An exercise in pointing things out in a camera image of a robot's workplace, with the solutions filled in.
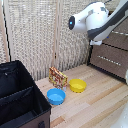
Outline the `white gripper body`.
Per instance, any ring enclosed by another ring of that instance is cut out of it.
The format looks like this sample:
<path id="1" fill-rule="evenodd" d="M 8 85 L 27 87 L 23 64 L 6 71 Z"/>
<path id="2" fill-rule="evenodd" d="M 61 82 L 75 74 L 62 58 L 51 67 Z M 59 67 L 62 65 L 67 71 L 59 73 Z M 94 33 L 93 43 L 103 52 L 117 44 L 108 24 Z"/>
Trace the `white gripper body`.
<path id="1" fill-rule="evenodd" d="M 102 41 L 93 41 L 93 40 L 90 40 L 90 45 L 98 45 L 100 46 L 102 44 Z"/>

